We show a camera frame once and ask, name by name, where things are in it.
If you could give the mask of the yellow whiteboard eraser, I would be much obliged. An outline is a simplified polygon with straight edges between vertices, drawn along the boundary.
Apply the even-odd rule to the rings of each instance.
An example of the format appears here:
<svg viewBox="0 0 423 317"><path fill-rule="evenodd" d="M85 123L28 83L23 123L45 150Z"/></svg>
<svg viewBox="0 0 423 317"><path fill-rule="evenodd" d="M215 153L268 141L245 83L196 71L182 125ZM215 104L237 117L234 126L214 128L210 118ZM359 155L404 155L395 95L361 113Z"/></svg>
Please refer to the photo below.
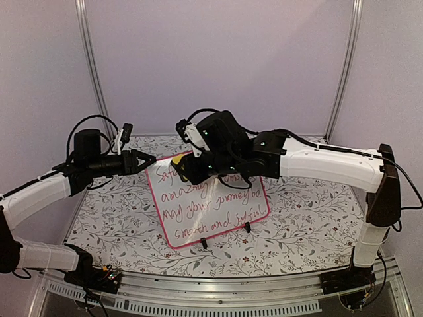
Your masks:
<svg viewBox="0 0 423 317"><path fill-rule="evenodd" d="M172 158L171 160L171 166L174 168L174 170L179 175L182 182L187 182L188 178L186 176L186 169L184 165L184 157L185 154L179 154Z"/></svg>

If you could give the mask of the pink framed whiteboard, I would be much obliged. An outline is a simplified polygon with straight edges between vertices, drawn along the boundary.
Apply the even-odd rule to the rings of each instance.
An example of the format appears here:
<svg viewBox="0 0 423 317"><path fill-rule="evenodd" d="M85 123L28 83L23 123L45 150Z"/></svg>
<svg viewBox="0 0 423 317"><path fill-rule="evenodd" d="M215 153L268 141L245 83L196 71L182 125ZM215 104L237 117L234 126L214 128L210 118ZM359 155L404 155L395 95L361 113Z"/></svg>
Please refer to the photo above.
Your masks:
<svg viewBox="0 0 423 317"><path fill-rule="evenodd" d="M243 229L270 214L262 178L251 178L249 188L238 174L215 176L198 185L182 182L171 166L172 157L162 158L145 171L167 244L179 249Z"/></svg>

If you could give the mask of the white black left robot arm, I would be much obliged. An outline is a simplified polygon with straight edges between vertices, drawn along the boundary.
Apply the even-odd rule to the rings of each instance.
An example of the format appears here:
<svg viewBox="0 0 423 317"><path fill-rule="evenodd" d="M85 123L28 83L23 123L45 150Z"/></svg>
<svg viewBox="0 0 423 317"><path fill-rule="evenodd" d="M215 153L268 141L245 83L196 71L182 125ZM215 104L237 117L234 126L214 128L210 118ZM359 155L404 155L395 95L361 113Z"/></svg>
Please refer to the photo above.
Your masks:
<svg viewBox="0 0 423 317"><path fill-rule="evenodd" d="M133 125L116 129L113 139L99 129L81 129L87 116L71 130L65 161L44 175L1 195L1 273L18 269L58 269L73 274L85 287L98 281L90 253L73 245L51 245L15 238L12 231L47 206L93 190L97 178L139 174L156 163L155 156L125 150Z"/></svg>

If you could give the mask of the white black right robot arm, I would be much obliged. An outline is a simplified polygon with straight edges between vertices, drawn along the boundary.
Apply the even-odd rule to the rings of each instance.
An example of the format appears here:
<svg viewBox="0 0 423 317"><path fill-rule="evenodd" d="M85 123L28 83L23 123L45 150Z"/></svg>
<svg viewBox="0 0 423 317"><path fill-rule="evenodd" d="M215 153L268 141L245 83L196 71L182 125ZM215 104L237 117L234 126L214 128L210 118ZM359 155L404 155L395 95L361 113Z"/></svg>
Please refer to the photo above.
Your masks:
<svg viewBox="0 0 423 317"><path fill-rule="evenodd" d="M401 203L400 175L410 176L394 158L392 148L349 149L307 141L286 129L253 132L242 127L228 110L207 108L208 116L193 123L180 120L176 131L191 145L173 167L184 182L200 184L212 176L223 180L238 174L245 184L256 176L279 179L301 177L336 182L366 192L367 209L351 266L342 273L348 288L367 277L389 227L406 208Z"/></svg>

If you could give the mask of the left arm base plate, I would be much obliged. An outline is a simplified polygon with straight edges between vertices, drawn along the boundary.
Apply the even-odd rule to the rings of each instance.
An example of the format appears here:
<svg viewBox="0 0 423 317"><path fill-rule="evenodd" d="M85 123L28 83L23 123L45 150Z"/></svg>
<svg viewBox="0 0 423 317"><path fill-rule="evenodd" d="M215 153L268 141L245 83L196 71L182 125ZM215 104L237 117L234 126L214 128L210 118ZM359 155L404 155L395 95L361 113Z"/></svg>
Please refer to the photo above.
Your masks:
<svg viewBox="0 0 423 317"><path fill-rule="evenodd" d="M122 275L117 271L104 271L93 267L68 271L64 276L67 283L110 294L118 293L121 280Z"/></svg>

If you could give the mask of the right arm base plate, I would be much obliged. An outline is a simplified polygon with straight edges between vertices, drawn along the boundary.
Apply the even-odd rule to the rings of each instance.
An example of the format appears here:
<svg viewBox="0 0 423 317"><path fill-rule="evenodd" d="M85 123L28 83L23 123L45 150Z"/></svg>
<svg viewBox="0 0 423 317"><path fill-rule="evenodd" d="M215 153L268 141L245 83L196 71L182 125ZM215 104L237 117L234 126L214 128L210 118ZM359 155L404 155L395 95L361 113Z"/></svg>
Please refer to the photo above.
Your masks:
<svg viewBox="0 0 423 317"><path fill-rule="evenodd" d="M363 268L351 266L346 269L322 273L320 286L325 295L370 285L376 281L373 266Z"/></svg>

